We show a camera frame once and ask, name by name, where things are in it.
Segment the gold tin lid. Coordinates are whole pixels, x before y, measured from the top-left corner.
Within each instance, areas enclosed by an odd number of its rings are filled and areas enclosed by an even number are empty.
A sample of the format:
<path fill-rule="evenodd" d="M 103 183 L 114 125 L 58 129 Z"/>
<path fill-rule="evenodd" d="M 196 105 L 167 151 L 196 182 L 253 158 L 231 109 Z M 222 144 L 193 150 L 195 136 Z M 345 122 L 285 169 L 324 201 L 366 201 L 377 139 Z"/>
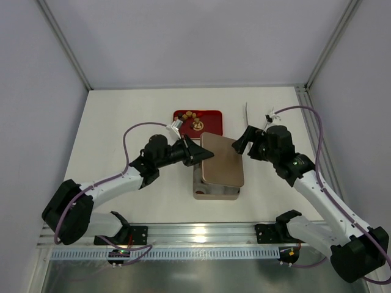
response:
<path fill-rule="evenodd" d="M 243 187 L 243 159 L 232 147 L 234 142 L 233 139 L 209 132 L 201 135 L 200 146 L 214 154 L 212 158 L 201 163 L 203 182 L 227 187 Z"/>

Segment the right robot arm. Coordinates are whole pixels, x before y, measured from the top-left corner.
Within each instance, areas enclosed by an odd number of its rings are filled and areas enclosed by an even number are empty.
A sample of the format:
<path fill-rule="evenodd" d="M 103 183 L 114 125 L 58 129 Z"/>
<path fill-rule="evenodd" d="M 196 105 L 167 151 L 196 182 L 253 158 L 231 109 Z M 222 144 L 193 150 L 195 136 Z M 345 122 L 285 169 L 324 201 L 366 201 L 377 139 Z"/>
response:
<path fill-rule="evenodd" d="M 243 154 L 248 143 L 252 143 L 248 156 L 271 163 L 277 175 L 303 195 L 328 225 L 324 229 L 291 210 L 276 218 L 276 230 L 282 240 L 297 239 L 309 244 L 349 283 L 390 263 L 387 232 L 380 226 L 372 228 L 329 189 L 311 159 L 296 152 L 291 132 L 285 126 L 266 130 L 248 126 L 232 147 Z"/>

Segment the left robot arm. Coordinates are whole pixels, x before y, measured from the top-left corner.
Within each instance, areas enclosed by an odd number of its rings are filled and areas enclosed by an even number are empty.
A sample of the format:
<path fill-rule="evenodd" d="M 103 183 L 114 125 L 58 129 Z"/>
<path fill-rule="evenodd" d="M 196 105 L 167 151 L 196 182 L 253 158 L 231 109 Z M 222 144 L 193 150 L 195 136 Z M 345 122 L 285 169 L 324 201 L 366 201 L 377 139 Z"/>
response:
<path fill-rule="evenodd" d="M 55 233 L 55 241 L 64 245 L 73 244 L 82 237 L 93 237 L 96 245 L 107 242 L 125 245 L 133 231 L 129 222 L 118 212 L 102 214 L 95 212 L 95 208 L 149 186 L 165 166 L 181 162 L 190 167 L 213 156 L 213 152 L 188 136 L 169 145 L 165 136 L 154 135 L 123 173 L 91 183 L 64 181 L 43 210 L 42 219 Z"/>

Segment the metal tongs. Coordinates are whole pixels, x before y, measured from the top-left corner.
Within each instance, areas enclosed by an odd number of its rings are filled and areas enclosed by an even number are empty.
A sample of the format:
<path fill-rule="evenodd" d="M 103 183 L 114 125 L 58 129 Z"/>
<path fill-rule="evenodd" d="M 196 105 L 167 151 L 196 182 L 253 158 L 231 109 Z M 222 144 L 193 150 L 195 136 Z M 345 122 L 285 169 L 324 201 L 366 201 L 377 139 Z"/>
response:
<path fill-rule="evenodd" d="M 270 126 L 274 126 L 275 120 L 278 120 L 279 117 L 274 112 L 274 108 L 270 108 L 268 111 L 263 111 L 256 113 L 250 109 L 250 104 L 245 102 L 244 105 L 244 122 L 245 126 L 253 126 L 261 129 L 261 134 L 264 135 L 266 130 Z"/>

